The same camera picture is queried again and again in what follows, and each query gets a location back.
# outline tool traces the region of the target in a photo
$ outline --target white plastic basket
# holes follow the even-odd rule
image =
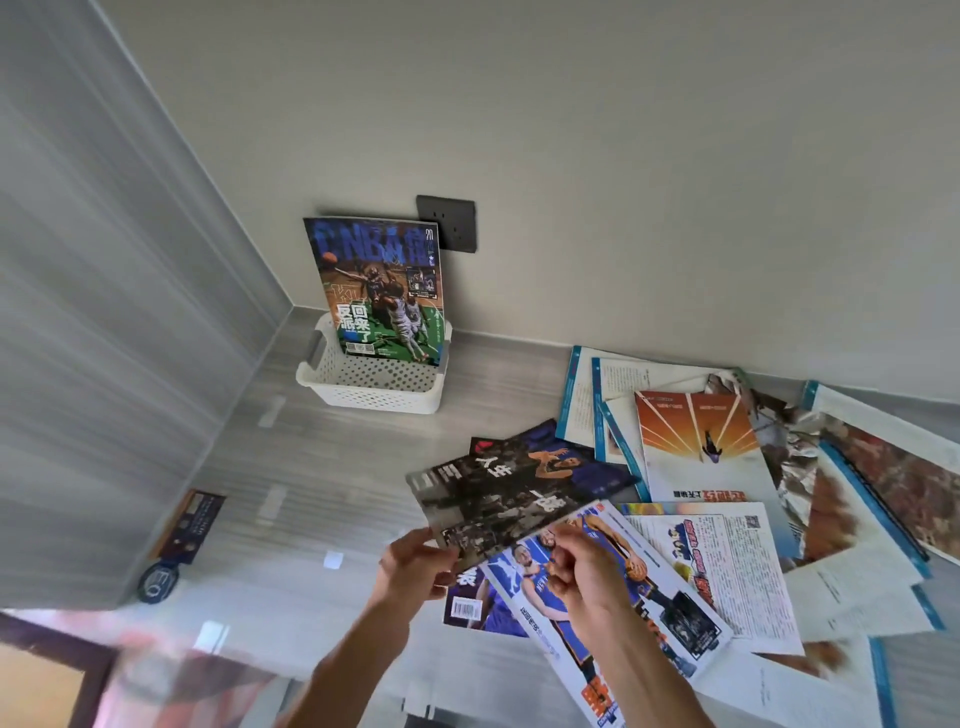
[[[320,399],[335,407],[430,415],[440,407],[452,335],[453,327],[447,321],[439,367],[347,356],[337,341],[333,317],[325,313],[317,322],[305,361],[297,367],[297,383],[310,387]]]

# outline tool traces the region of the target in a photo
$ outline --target basketball player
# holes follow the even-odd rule
[[[717,449],[716,445],[713,444],[713,438],[710,437],[710,431],[707,430],[704,433],[704,439],[707,441],[707,444],[700,448],[704,454],[714,463],[720,462],[720,455],[723,454],[722,449]]]

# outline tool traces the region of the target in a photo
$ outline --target wall outlet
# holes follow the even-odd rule
[[[417,215],[440,227],[441,250],[477,252],[477,206],[473,200],[417,195]]]

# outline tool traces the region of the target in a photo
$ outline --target barcode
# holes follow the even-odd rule
[[[466,599],[462,596],[453,597],[453,606],[450,615],[458,619],[479,621],[483,616],[483,602],[480,599]]]
[[[355,341],[347,341],[347,351],[354,353],[376,353],[373,350],[373,344],[357,344]]]

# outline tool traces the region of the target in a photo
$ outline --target right hand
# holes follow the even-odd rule
[[[612,554],[583,529],[564,523],[555,525],[553,532],[557,568],[547,585],[563,600],[577,637],[596,652],[605,636],[636,618],[627,585]]]

